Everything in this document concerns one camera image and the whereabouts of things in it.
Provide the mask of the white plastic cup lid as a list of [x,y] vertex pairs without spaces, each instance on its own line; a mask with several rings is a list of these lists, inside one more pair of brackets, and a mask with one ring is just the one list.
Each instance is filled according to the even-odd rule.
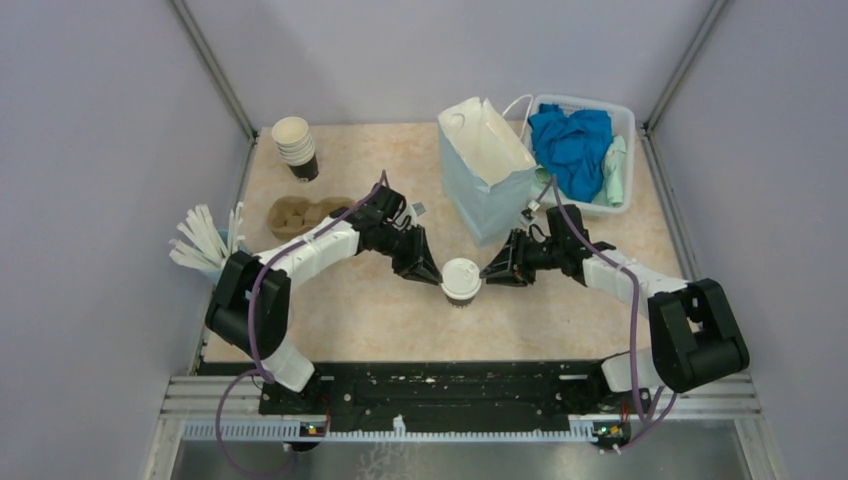
[[454,258],[442,268],[441,288],[444,294],[477,295],[482,286],[480,268],[467,258]]

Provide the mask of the black paper coffee cup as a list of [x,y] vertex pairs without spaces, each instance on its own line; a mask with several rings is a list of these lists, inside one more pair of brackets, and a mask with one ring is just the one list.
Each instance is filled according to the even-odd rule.
[[465,308],[470,305],[476,298],[475,295],[454,295],[450,293],[445,294],[445,298],[450,305],[456,308]]

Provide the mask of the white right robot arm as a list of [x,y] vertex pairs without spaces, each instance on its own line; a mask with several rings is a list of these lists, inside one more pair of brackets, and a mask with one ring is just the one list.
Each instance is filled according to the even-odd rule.
[[638,387],[686,393],[747,369],[750,354],[723,287],[651,270],[607,242],[592,242],[574,205],[546,212],[549,233],[537,239],[514,229],[482,270],[489,285],[526,287],[542,270],[558,270],[631,309],[649,324],[650,345],[608,357],[586,385],[589,404],[612,412]]

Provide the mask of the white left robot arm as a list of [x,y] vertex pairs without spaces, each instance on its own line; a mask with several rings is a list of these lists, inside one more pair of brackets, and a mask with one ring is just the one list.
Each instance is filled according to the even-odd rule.
[[288,339],[290,296],[336,263],[373,251],[391,261],[395,275],[439,285],[442,276],[426,230],[406,198],[378,183],[349,208],[332,211],[317,226],[262,253],[237,251],[223,264],[205,316],[206,327],[249,355],[257,375],[283,386],[283,401],[297,413],[319,404],[315,367]]

